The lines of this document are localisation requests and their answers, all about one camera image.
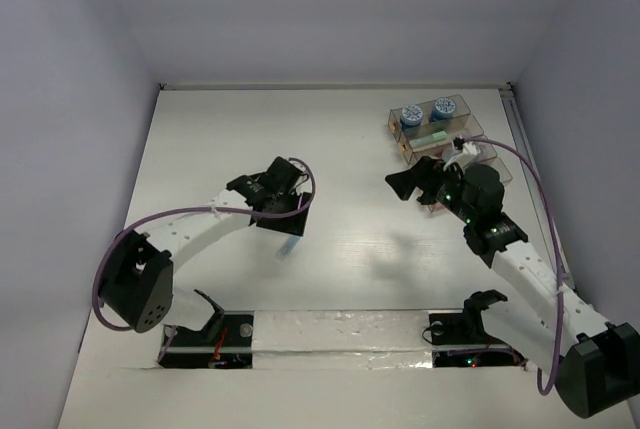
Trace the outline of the green highlighter pen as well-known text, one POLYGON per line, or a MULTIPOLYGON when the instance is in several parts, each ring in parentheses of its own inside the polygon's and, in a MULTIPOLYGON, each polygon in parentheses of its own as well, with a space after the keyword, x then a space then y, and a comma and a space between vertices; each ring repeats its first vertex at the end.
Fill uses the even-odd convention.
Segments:
POLYGON ((448 137, 445 131, 435 132, 429 135, 425 135, 410 141, 412 147, 422 147, 434 144, 436 142, 446 140, 448 137))

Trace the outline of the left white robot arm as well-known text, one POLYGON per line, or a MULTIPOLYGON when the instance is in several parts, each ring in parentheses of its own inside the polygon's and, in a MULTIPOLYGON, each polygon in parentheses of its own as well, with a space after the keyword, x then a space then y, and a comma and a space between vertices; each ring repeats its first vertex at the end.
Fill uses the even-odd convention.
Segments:
POLYGON ((240 175, 209 202, 146 216, 119 232, 92 286, 92 311, 114 332, 146 333, 158 325, 183 330, 201 344, 215 341, 224 311, 201 290, 184 291, 174 277, 223 238, 256 227, 300 237, 316 196, 310 166, 276 157, 259 173, 240 175))

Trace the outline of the blue ink jar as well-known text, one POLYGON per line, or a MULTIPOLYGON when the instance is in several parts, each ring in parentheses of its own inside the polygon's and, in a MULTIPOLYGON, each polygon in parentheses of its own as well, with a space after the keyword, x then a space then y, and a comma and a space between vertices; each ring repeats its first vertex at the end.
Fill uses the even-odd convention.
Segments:
POLYGON ((424 111, 418 105, 406 105, 400 112, 400 123, 403 130, 419 127, 424 118, 424 111))
POLYGON ((432 107, 429 121, 431 123, 451 119, 457 110, 457 105, 453 99, 442 97, 437 99, 432 107))

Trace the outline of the blue ink jar front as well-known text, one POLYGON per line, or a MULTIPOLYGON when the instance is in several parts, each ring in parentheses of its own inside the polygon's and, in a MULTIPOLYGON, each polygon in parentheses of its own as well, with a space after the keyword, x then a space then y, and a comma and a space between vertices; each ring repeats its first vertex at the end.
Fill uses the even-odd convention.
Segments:
POLYGON ((400 112, 400 123, 403 130, 419 127, 424 118, 424 111, 418 105, 406 105, 400 112))

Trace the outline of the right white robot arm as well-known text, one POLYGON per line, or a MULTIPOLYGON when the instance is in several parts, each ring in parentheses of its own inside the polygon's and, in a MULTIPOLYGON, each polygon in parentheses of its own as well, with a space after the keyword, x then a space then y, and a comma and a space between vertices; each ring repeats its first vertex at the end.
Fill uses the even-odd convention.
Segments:
POLYGON ((513 308, 495 290, 474 294, 460 317, 468 339, 491 336, 513 347, 537 367, 539 391, 557 392, 583 419, 638 395, 638 331, 610 322, 541 259, 503 210, 505 187, 498 171, 425 156, 385 181, 399 199, 420 190, 421 204, 439 204, 460 219, 471 252, 529 306, 526 312, 513 308))

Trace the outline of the blue highlighter pen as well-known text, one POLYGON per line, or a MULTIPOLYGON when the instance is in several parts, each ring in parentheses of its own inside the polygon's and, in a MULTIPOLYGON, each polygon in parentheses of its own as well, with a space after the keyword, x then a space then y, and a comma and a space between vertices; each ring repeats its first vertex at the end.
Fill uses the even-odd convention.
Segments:
POLYGON ((276 259, 279 261, 286 260, 294 251, 301 238, 299 236, 290 236, 276 252, 276 259))

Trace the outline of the orange capped highlighter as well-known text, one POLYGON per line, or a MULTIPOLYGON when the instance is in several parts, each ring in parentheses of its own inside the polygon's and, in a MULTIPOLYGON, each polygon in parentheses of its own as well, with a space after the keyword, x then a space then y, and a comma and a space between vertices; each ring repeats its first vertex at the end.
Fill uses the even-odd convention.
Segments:
POLYGON ((436 202, 435 204, 429 205, 429 211, 431 213, 439 212, 439 211, 448 211, 449 208, 446 205, 443 205, 440 202, 436 202))

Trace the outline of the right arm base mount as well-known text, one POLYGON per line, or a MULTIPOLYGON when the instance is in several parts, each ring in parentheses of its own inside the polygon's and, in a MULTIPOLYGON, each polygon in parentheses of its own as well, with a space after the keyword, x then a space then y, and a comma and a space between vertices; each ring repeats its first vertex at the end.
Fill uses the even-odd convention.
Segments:
POLYGON ((527 359, 513 347, 489 335, 482 314, 508 298, 497 290, 477 291, 461 309, 429 314, 421 337, 431 347, 435 368, 521 367, 527 359))

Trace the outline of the blue ink jar back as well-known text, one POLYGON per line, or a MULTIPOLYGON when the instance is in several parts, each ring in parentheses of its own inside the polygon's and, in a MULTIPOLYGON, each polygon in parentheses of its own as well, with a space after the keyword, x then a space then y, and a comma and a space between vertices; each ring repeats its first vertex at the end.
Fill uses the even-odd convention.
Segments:
POLYGON ((457 105, 453 99, 442 97, 437 99, 432 107, 429 121, 431 123, 451 119, 457 110, 457 105))

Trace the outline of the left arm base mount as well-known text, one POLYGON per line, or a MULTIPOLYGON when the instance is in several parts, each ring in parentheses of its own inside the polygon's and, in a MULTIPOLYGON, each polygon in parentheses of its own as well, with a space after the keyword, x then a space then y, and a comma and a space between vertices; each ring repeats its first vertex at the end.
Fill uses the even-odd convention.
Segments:
POLYGON ((199 331, 166 326, 158 365, 166 369, 250 369, 254 313, 226 313, 202 291, 195 293, 211 306, 211 318, 199 331))

